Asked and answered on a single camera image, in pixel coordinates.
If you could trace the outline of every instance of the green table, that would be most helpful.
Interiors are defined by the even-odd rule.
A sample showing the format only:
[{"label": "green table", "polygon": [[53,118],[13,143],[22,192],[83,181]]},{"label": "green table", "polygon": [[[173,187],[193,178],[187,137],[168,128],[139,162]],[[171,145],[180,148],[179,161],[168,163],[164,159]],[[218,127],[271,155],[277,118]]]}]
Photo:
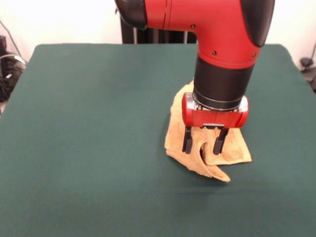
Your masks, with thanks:
[{"label": "green table", "polygon": [[232,182],[165,154],[196,45],[41,45],[0,119],[1,237],[316,235],[316,97],[267,45]]}]

